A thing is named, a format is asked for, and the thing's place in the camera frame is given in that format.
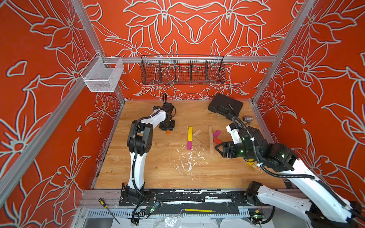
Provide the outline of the magenta block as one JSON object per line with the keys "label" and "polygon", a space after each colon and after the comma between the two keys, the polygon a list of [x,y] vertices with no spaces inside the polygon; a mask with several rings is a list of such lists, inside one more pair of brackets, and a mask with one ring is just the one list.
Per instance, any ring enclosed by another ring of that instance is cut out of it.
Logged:
{"label": "magenta block", "polygon": [[217,130],[215,133],[213,133],[213,137],[217,138],[221,134],[220,130]]}
{"label": "magenta block", "polygon": [[192,150],[192,146],[193,146],[193,142],[192,141],[188,141],[187,142],[187,150]]}

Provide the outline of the red building block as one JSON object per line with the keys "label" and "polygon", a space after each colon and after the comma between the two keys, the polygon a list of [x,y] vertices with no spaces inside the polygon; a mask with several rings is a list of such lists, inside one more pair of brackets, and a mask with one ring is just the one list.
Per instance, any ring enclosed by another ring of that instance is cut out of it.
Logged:
{"label": "red building block", "polygon": [[213,141],[217,145],[220,145],[222,143],[222,141],[220,139],[218,139],[218,138],[214,138]]}

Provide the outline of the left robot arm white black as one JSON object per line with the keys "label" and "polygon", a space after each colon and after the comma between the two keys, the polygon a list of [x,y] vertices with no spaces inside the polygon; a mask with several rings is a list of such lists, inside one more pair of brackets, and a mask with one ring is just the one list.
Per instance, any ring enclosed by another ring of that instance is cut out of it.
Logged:
{"label": "left robot arm white black", "polygon": [[159,127],[160,130],[168,132],[175,129],[175,120],[173,120],[173,112],[176,108],[173,104],[167,102],[167,94],[162,96],[162,105],[154,106],[153,112],[149,116],[134,120],[131,123],[127,139],[127,147],[131,157],[131,169],[128,184],[123,186],[124,193],[122,197],[127,199],[135,208],[131,221],[137,224],[135,216],[137,209],[145,200],[153,200],[158,203],[155,192],[144,192],[144,167],[147,153],[153,144],[154,129]]}

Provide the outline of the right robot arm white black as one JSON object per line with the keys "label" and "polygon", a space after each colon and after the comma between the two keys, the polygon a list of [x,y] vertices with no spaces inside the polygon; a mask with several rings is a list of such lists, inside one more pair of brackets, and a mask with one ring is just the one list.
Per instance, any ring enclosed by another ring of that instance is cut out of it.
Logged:
{"label": "right robot arm white black", "polygon": [[271,205],[303,219],[312,228],[357,228],[356,219],[365,220],[358,202],[335,193],[289,147],[268,143],[259,129],[246,126],[236,116],[227,132],[232,141],[215,147],[223,158],[252,159],[266,174],[289,180],[306,195],[304,199],[295,198],[252,181],[245,191],[250,205]]}

